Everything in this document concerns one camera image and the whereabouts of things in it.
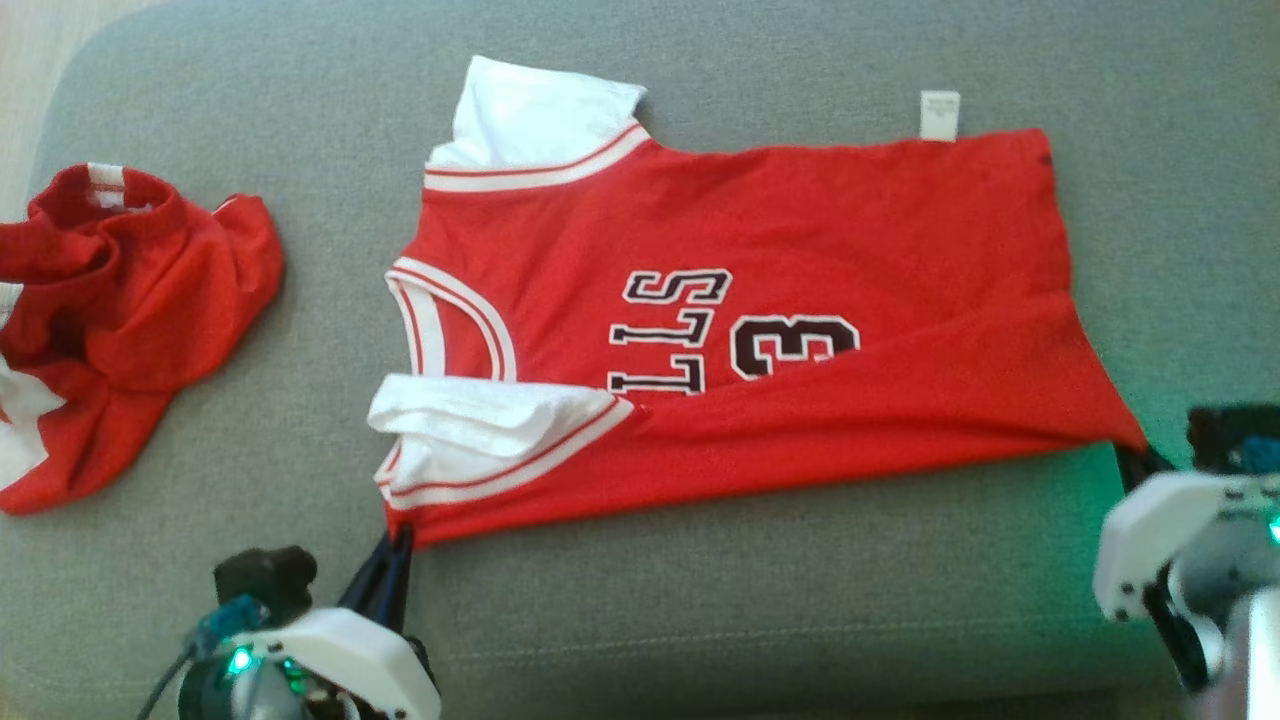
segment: wooden floor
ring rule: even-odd
[[[63,68],[100,28],[163,0],[0,0],[0,222],[19,220],[40,127]],[[0,720],[22,720],[5,710]],[[1180,712],[1167,689],[869,714],[867,720],[959,720],[1093,716],[1165,720]],[[822,716],[831,719],[833,716]]]

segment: gray fabric surface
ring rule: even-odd
[[[364,414],[407,366],[381,273],[471,54],[646,85],[653,135],[695,151],[909,136],[922,88],[964,94],[963,132],[1043,127],[1085,327],[1184,460],[1189,404],[1277,400],[1277,38],[1268,0],[228,0],[113,26],[68,69],[32,187],[99,160],[210,206],[260,193],[288,274],[128,477],[0,518],[0,687],[31,720],[132,716],[247,546],[312,550],[335,597],[381,527]],[[449,720],[1142,682],[1167,671],[1151,629],[1089,592],[1117,498],[1092,448],[460,542],[421,556],[411,626]]]

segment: red basketball jersey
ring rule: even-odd
[[[387,275],[419,377],[371,413],[420,543],[1146,447],[1076,318],[1039,131],[691,154],[632,124],[562,167],[429,168],[422,205]]]
[[[275,296],[266,206],[210,213],[118,165],[58,173],[0,224],[0,511],[92,495],[146,446],[169,401],[214,372]]]

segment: white shirt sleeve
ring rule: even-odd
[[[453,117],[453,140],[429,167],[495,169],[580,160],[635,123],[645,88],[476,55]]]

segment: clothing label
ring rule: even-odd
[[[959,126],[959,92],[954,90],[920,92],[920,140],[955,142]]]
[[[88,163],[90,201],[104,210],[124,208],[124,168]]]

